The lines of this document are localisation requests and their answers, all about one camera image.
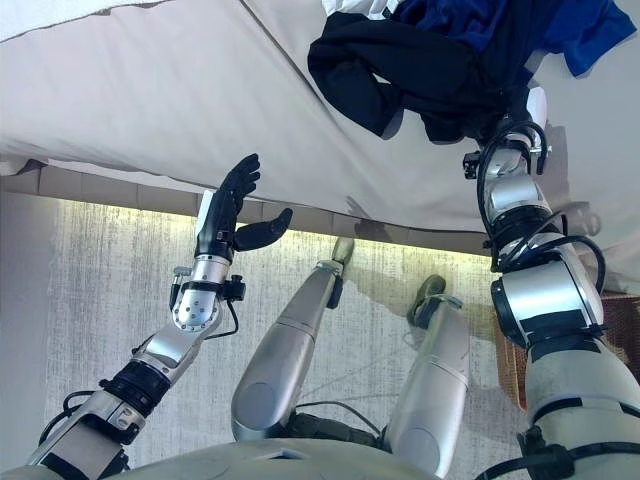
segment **white bed sheet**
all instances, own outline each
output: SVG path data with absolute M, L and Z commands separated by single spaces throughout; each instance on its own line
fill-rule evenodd
M 142 5 L 158 0 L 2 0 L 0 42 L 37 28 L 76 20 L 122 5 Z
M 640 4 L 619 1 L 640 24 Z M 330 107 L 306 69 L 319 0 L 180 0 L 121 7 L 0 44 L 0 154 L 83 161 L 217 185 L 258 152 L 257 195 L 404 226 L 480 231 L 461 161 L 472 141 L 428 143 L 417 115 L 381 140 Z M 555 206 L 590 202 L 609 285 L 640 293 L 637 40 L 573 79 L 558 56 L 537 81 Z

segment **wire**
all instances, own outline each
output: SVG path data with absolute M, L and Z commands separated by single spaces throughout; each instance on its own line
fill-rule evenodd
M 500 130 L 496 135 L 494 135 L 485 145 L 485 147 L 480 152 L 479 158 L 479 172 L 478 172 L 478 181 L 476 183 L 476 196 L 478 200 L 478 205 L 480 207 L 480 217 L 482 218 L 482 223 L 484 224 L 484 228 L 489 235 L 489 239 L 493 240 L 491 237 L 491 225 L 489 225 L 489 219 L 487 218 L 487 213 L 485 210 L 485 202 L 484 202 L 484 187 L 486 182 L 487 170 L 489 168 L 489 163 L 493 154 L 500 146 L 500 143 L 507 138 L 510 133 L 522 133 L 529 138 L 531 138 L 531 134 L 527 131 L 527 129 L 534 130 L 538 136 L 540 137 L 540 156 L 538 157 L 538 163 L 536 168 L 536 173 L 538 175 L 542 175 L 544 171 L 544 164 L 547 159 L 548 146 L 547 146 L 547 138 L 544 134 L 544 130 L 540 125 L 531 121 L 519 121 L 514 122 L 502 130 Z
M 40 440 L 38 441 L 38 445 L 42 445 L 45 442 L 45 440 L 49 436 L 49 433 L 51 433 L 51 430 L 53 429 L 53 427 L 55 427 L 58 423 L 60 423 L 60 421 L 63 420 L 64 418 L 70 417 L 71 414 L 79 408 L 80 408 L 80 405 L 74 405 L 68 410 L 63 410 L 58 415 L 53 417 L 53 419 L 47 424 L 46 427 L 44 427 L 44 430 L 40 434 Z
M 570 235 L 568 237 L 557 238 L 555 240 L 551 240 L 539 247 L 535 247 L 531 249 L 528 253 L 523 254 L 523 260 L 518 259 L 521 263 L 526 263 L 528 260 L 527 257 L 541 255 L 549 250 L 552 250 L 556 247 L 560 247 L 562 245 L 567 245 L 571 243 L 582 243 L 589 247 L 593 252 L 593 255 L 596 257 L 597 269 L 596 269 L 596 290 L 598 293 L 602 293 L 602 289 L 604 288 L 604 278 L 607 270 L 606 261 L 604 259 L 604 255 L 602 250 L 595 244 L 595 242 L 587 237 L 582 235 Z
M 627 453 L 640 455 L 640 444 L 631 442 L 603 442 L 583 445 L 582 447 L 566 450 L 558 445 L 552 453 L 528 455 L 514 458 L 488 468 L 475 480 L 493 480 L 507 473 L 522 470 L 523 468 L 545 467 L 545 470 L 572 471 L 573 463 L 583 458 L 607 455 L 610 453 Z
M 332 400 L 324 400 L 321 402 L 309 402 L 309 403 L 301 403 L 300 405 L 296 405 L 296 408 L 304 408 L 304 407 L 313 407 L 316 405 L 337 405 L 339 407 L 342 407 L 346 410 L 349 410 L 351 413 L 353 413 L 356 417 L 358 417 L 360 420 L 362 420 L 367 427 L 369 427 L 373 432 L 375 432 L 376 435 L 380 435 L 380 429 L 378 427 L 376 427 L 373 422 L 371 422 L 371 420 L 369 420 L 367 417 L 365 417 L 363 414 L 361 414 L 359 411 L 357 411 L 355 408 L 353 408 L 350 405 L 347 405 L 346 403 L 342 403 L 342 402 L 336 402 L 336 401 L 332 401 Z
M 525 245 L 528 247 L 528 244 L 533 239 L 533 237 L 535 237 L 538 233 L 540 233 L 542 230 L 544 230 L 549 224 L 551 224 L 556 218 L 558 218 L 561 215 L 564 218 L 566 218 L 566 215 L 564 214 L 564 212 L 562 210 L 559 210 L 556 213 L 554 213 L 553 215 L 551 215 L 549 218 L 547 218 L 540 225 L 538 225 L 530 234 L 528 234 L 522 240 L 520 240 L 520 242 L 518 242 L 518 244 L 514 248 L 511 249 L 509 254 L 503 260 L 499 261 L 500 271 L 508 270 L 509 267 L 511 266 L 511 263 L 513 263 L 514 257 L 518 254 L 518 252 L 520 250 L 522 250 L 522 248 Z
M 500 130 L 494 137 L 492 137 L 487 145 L 480 153 L 479 159 L 479 171 L 478 171 L 478 181 L 476 183 L 476 196 L 478 200 L 478 206 L 480 209 L 480 217 L 482 218 L 482 223 L 484 224 L 485 230 L 489 235 L 489 244 L 493 249 L 493 262 L 492 270 L 493 271 L 505 271 L 512 268 L 516 263 L 522 266 L 525 263 L 525 260 L 531 261 L 536 256 L 541 255 L 552 248 L 556 248 L 561 245 L 566 245 L 570 243 L 582 243 L 588 246 L 596 257 L 596 261 L 598 264 L 597 274 L 596 274 L 596 290 L 598 293 L 602 293 L 604 288 L 604 279 L 606 276 L 606 263 L 604 260 L 604 255 L 602 254 L 602 250 L 590 239 L 584 236 L 567 236 L 568 233 L 568 221 L 567 216 L 564 212 L 559 211 L 551 215 L 544 222 L 538 225 L 532 233 L 524 237 L 516 247 L 514 247 L 511 252 L 501 261 L 499 265 L 497 264 L 498 252 L 496 251 L 497 247 L 494 242 L 494 237 L 491 234 L 491 225 L 489 224 L 489 219 L 487 218 L 487 213 L 485 209 L 485 199 L 484 199 L 484 189 L 487 177 L 487 170 L 489 168 L 489 163 L 493 154 L 500 146 L 500 144 L 507 138 L 510 133 L 522 133 L 524 135 L 529 136 L 531 138 L 530 133 L 527 129 L 534 130 L 538 136 L 540 137 L 540 156 L 538 157 L 538 163 L 536 167 L 536 174 L 542 175 L 544 172 L 544 165 L 547 159 L 548 145 L 547 138 L 544 133 L 544 129 L 540 127 L 537 123 L 531 121 L 520 121 L 514 122 L 510 125 L 507 125 L 505 128 Z M 525 245 L 527 245 L 531 239 L 538 233 L 540 233 L 545 227 L 547 227 L 553 220 L 557 217 L 562 219 L 562 233 L 565 235 L 564 238 L 560 238 L 557 240 L 553 240 L 551 242 L 547 242 L 539 247 L 535 247 L 528 252 L 522 254 L 520 258 L 516 258 L 518 253 L 522 250 Z
M 205 340 L 211 340 L 213 338 L 226 337 L 228 335 L 233 335 L 239 329 L 238 327 L 238 316 L 236 315 L 236 311 L 233 308 L 233 304 L 231 300 L 227 300 L 227 307 L 229 307 L 229 311 L 231 312 L 231 316 L 233 317 L 233 324 L 235 325 L 233 330 L 229 330 L 228 332 L 216 333 L 215 335 L 209 335 L 208 337 L 204 337 Z
M 95 393 L 94 390 L 79 390 L 77 392 L 70 393 L 69 395 L 67 395 L 67 397 L 62 402 L 62 410 L 63 410 L 63 412 L 67 412 L 68 410 L 70 410 L 69 402 L 71 400 L 73 400 L 74 398 L 76 398 L 76 397 L 88 397 L 90 395 L 93 395 L 94 393 Z

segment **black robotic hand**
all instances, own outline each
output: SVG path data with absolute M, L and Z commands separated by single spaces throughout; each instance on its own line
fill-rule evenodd
M 293 212 L 285 208 L 270 222 L 246 225 L 236 231 L 244 197 L 256 189 L 260 178 L 258 155 L 245 157 L 226 176 L 211 199 L 207 217 L 198 233 L 195 256 L 216 255 L 233 261 L 234 251 L 266 247 L 286 232 Z

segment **silver metal leg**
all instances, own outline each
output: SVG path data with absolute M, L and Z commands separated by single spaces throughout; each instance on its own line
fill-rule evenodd
M 307 375 L 322 314 L 342 270 L 336 261 L 318 263 L 262 339 L 233 396 L 236 440 L 277 437 L 286 426 Z
M 469 324 L 443 300 L 434 313 L 384 434 L 384 445 L 444 478 L 453 459 L 469 378 Z

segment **dark blue fabric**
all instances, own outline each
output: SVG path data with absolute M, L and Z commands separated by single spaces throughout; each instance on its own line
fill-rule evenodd
M 493 37 L 507 0 L 405 0 L 393 20 L 466 43 L 482 52 Z
M 635 31 L 629 16 L 612 0 L 565 0 L 547 28 L 541 48 L 564 53 L 569 70 L 578 76 Z
M 331 105 L 378 136 L 407 109 L 433 142 L 483 142 L 504 115 L 527 118 L 522 65 L 561 1 L 508 2 L 482 54 L 411 25 L 336 12 L 311 44 L 309 73 Z
M 507 3 L 508 0 L 405 0 L 392 19 L 445 35 L 483 52 L 503 20 Z M 564 53 L 569 70 L 578 76 L 635 31 L 627 14 L 613 0 L 564 0 L 541 43 L 534 47 Z

